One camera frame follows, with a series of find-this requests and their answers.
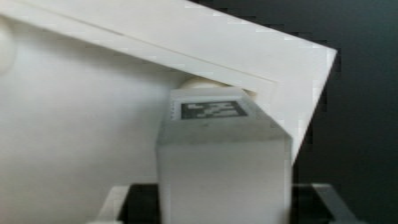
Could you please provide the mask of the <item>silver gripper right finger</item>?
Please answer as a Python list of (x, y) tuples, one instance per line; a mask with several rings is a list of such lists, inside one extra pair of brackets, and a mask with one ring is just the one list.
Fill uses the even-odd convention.
[(332, 215), (329, 224), (361, 224), (332, 185), (314, 183), (313, 189)]

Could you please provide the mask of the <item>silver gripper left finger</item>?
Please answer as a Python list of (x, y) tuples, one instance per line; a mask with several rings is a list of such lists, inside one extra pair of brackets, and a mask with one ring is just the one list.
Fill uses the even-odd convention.
[(105, 198), (105, 203), (99, 209), (99, 213), (94, 219), (94, 224), (123, 224), (119, 221), (119, 215), (123, 211), (123, 205), (128, 196), (128, 186), (114, 186)]

